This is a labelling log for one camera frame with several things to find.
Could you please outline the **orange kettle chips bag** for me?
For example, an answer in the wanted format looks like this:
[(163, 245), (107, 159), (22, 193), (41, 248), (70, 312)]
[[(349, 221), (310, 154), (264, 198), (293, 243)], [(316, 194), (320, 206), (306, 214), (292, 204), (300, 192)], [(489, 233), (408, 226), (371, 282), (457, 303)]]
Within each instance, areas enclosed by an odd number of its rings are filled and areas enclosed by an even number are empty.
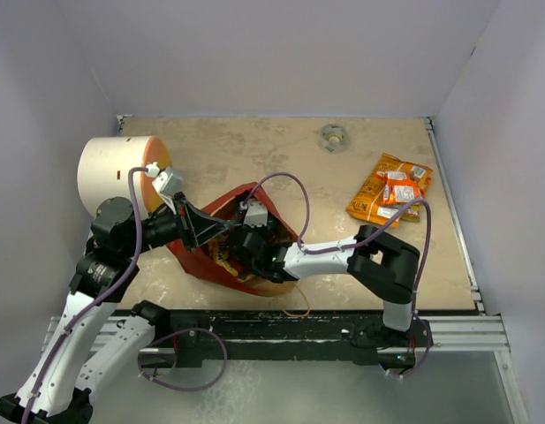
[(420, 187), (424, 197), (431, 186), (433, 170), (425, 165), (406, 162), (393, 155), (383, 153), (372, 169), (361, 188), (346, 207), (346, 211), (354, 218), (369, 223), (382, 225), (392, 218), (404, 206), (382, 205), (382, 174), (387, 171), (400, 170), (407, 173)]

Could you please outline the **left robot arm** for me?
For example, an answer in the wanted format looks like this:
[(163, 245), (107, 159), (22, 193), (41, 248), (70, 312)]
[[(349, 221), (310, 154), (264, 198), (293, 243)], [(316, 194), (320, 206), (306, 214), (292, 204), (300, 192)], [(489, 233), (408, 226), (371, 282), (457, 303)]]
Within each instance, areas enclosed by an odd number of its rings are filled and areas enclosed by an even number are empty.
[(147, 218), (140, 217), (135, 197), (110, 198), (98, 207), (59, 324), (26, 382), (0, 398), (1, 417), (13, 423), (87, 423), (94, 403), (126, 363), (148, 344), (168, 342), (167, 310), (143, 301), (114, 337), (91, 351), (137, 276), (142, 253), (176, 240), (194, 249), (231, 227), (180, 193), (172, 201), (172, 207)]

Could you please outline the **colourful candy bag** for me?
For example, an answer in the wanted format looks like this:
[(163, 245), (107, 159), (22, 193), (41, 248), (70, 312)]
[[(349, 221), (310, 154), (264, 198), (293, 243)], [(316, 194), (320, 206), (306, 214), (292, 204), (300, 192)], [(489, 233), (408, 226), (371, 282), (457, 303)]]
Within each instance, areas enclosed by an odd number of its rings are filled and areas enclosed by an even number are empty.
[(420, 204), (412, 205), (401, 215), (401, 219), (407, 222), (419, 223), (421, 208)]

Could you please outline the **red paper bag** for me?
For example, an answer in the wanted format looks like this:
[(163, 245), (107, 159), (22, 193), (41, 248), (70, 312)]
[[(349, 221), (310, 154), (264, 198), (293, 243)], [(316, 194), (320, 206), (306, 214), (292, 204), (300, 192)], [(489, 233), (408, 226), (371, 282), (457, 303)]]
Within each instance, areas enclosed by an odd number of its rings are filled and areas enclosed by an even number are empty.
[[(275, 241), (290, 241), (297, 240), (296, 232), (283, 220), (278, 212), (276, 205), (266, 194), (263, 188), (258, 187), (255, 182), (239, 185), (221, 197), (209, 203), (202, 210), (215, 217), (231, 218), (234, 215), (234, 210), (238, 207), (237, 200), (243, 199), (252, 190), (255, 194), (252, 198), (260, 201), (268, 209), (269, 215), (276, 219), (276, 238)], [(208, 244), (198, 247), (192, 251), (185, 249), (180, 241), (174, 241), (167, 245), (169, 250), (178, 259), (185, 273), (194, 276), (198, 279), (218, 284), (227, 287), (234, 291), (244, 292), (250, 295), (269, 298), (270, 301), (284, 312), (284, 314), (295, 317), (305, 318), (311, 312), (310, 302), (308, 298), (303, 298), (306, 304), (306, 312), (303, 314), (295, 314), (287, 311), (287, 307), (281, 305), (280, 299), (292, 291), (297, 291), (303, 295), (303, 291), (295, 282), (286, 282), (283, 284), (275, 284), (256, 276), (252, 271), (245, 267), (242, 279), (238, 280), (233, 275), (228, 273), (224, 268), (218, 266), (208, 254)]]

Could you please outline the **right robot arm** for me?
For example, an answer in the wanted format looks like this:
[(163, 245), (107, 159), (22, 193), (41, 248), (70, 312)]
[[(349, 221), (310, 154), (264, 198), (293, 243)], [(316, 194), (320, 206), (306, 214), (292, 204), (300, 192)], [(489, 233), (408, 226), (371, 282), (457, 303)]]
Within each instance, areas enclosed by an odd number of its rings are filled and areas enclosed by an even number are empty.
[(382, 300), (382, 335), (391, 345), (413, 336), (413, 297), (420, 251), (373, 225), (332, 242), (298, 246), (273, 242), (241, 225), (228, 237), (232, 257), (275, 284), (311, 276), (349, 275)]

